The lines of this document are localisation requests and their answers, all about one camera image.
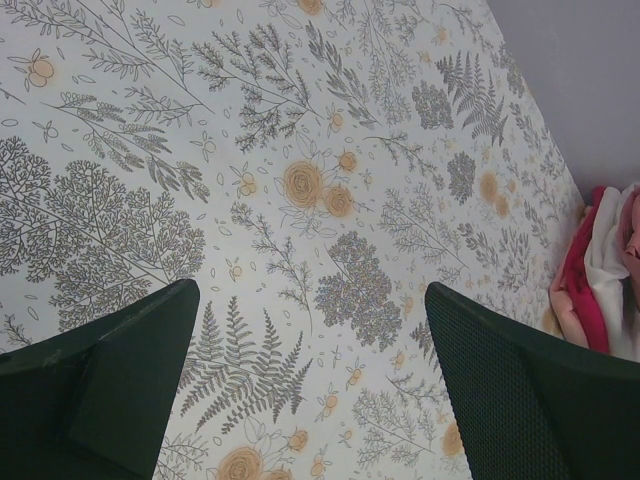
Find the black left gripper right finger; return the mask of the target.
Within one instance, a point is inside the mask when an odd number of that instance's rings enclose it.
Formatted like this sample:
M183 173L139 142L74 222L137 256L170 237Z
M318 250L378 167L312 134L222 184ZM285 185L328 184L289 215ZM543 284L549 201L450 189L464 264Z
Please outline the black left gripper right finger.
M636 479L639 365L438 283L428 326L475 479Z

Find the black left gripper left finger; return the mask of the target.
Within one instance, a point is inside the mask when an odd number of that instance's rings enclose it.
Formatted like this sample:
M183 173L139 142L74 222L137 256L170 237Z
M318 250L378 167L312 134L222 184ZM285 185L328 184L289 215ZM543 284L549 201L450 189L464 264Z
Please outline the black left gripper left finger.
M152 478L199 301L179 280L2 354L2 478Z

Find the dusty pink t shirt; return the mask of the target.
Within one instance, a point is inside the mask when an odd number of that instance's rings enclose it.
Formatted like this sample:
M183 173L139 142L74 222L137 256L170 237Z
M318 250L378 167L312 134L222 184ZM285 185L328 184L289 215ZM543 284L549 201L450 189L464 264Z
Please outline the dusty pink t shirt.
M622 205L617 230L618 251L629 273L636 306L639 306L639 187Z

